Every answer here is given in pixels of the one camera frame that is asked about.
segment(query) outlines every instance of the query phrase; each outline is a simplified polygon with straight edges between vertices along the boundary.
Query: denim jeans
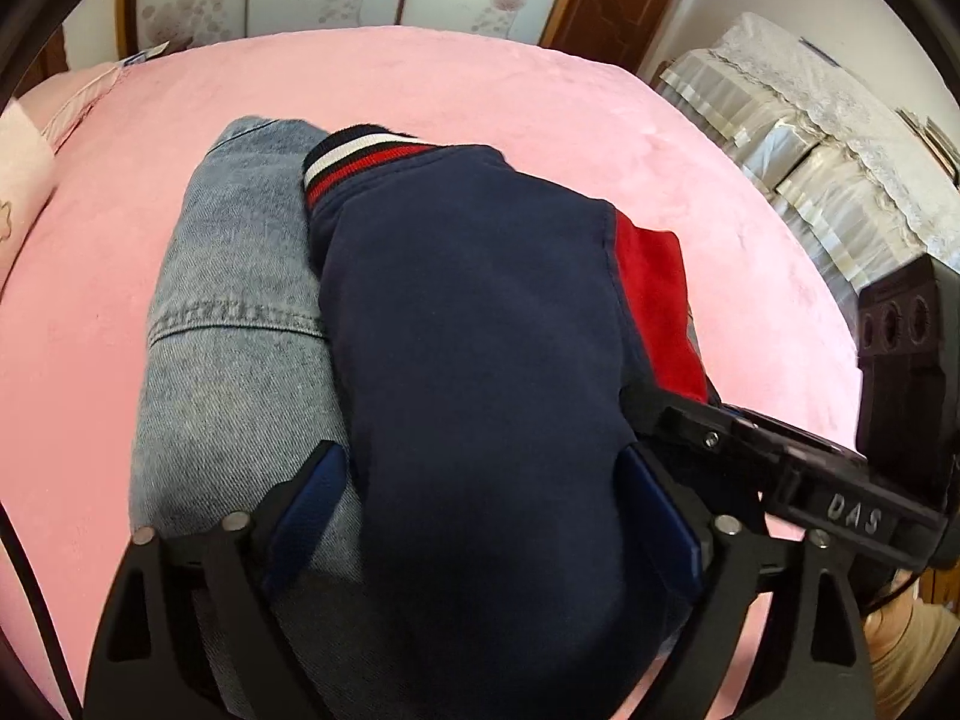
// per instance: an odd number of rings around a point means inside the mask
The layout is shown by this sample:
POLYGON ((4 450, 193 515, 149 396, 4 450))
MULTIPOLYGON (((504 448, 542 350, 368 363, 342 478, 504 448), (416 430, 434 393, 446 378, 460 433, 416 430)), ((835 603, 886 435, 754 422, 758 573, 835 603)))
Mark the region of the denim jeans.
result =
MULTIPOLYGON (((305 122, 239 119, 191 178, 148 319, 133 528, 206 530, 249 511, 321 440, 347 446, 299 183, 324 136, 305 122)), ((359 536, 350 486, 309 569, 272 608, 338 720, 422 718, 390 666, 402 641, 362 584, 359 536)), ((197 605, 227 707, 250 717, 203 594, 197 605)))

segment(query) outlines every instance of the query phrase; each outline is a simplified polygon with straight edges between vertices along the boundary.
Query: white wall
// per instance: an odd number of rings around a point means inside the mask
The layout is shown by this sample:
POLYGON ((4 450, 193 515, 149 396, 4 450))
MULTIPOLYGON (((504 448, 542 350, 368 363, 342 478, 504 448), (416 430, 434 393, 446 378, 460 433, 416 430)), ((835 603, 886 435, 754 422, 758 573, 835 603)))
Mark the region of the white wall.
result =
POLYGON ((83 0, 64 19, 66 61, 71 70, 115 62, 116 0, 83 0))
POLYGON ((674 0, 639 75, 650 80, 661 61, 709 47, 748 10, 818 45, 891 107, 933 117, 960 143, 960 107, 883 0, 674 0))

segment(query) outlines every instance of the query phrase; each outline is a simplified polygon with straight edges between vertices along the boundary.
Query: screw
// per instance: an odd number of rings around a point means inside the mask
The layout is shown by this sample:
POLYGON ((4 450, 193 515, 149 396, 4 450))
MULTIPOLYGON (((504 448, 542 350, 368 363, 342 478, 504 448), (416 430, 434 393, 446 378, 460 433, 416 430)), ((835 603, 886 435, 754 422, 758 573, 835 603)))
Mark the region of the screw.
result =
POLYGON ((223 527, 224 531, 229 533, 242 531, 243 528, 246 528, 248 525, 250 525, 250 515, 246 512, 232 512, 220 520, 220 525, 223 527))
POLYGON ((717 528, 720 533, 726 533, 727 536, 736 536, 743 530, 743 523, 736 517, 731 517, 729 514, 721 514, 720 517, 714 519, 713 526, 717 528))
POLYGON ((149 525, 144 525, 142 528, 137 528, 136 531, 133 531, 130 541, 136 544, 138 547, 142 547, 144 544, 149 544, 154 540, 154 536, 157 535, 157 531, 151 528, 149 525))
POLYGON ((810 531, 806 537, 813 546, 818 547, 819 549, 827 549, 830 546, 830 536, 829 533, 820 530, 820 528, 814 528, 810 531))

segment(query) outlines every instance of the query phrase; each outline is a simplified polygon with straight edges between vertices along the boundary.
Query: blue gripper pad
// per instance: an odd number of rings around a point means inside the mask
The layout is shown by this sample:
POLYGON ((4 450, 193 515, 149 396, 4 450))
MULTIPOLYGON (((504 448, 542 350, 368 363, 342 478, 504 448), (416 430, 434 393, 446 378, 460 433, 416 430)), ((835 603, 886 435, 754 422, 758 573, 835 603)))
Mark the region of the blue gripper pad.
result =
POLYGON ((617 458, 616 485, 627 528, 664 585, 692 605, 704 588, 703 549, 645 463, 641 454, 645 451, 629 446, 617 458))
POLYGON ((272 532, 261 581, 268 598, 290 586, 310 562, 346 488, 347 453, 331 445, 272 532))

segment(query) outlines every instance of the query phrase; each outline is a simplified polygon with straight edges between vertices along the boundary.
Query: pink bedsheet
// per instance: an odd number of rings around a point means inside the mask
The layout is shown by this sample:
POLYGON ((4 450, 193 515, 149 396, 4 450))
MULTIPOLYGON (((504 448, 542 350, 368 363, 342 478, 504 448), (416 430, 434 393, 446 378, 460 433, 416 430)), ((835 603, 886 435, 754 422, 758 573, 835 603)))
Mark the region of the pink bedsheet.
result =
MULTIPOLYGON (((152 61, 128 70, 59 153, 61 184, 0 303, 0 494, 78 685, 128 534, 147 304, 193 167, 244 114, 490 143, 519 170, 674 230, 725 399, 853 440, 859 374, 826 286, 750 182, 625 71, 414 28, 286 34, 152 61)), ((3 563, 0 624, 54 695, 3 563)))

